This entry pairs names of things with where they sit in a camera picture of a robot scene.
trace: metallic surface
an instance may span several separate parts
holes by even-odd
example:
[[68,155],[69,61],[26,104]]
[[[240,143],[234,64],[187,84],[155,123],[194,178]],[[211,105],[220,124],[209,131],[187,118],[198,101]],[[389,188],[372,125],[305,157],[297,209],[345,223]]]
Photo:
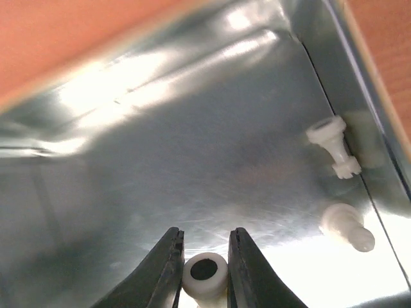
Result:
[[[199,12],[0,116],[1,304],[88,307],[173,225],[187,259],[227,256],[229,232],[245,227],[308,307],[409,298],[398,221],[410,202],[389,126],[338,8],[308,2]],[[339,180],[305,139],[333,110],[360,158],[378,148],[363,177]],[[334,202],[365,215],[372,252],[322,236]],[[195,307],[184,295],[180,306]]]

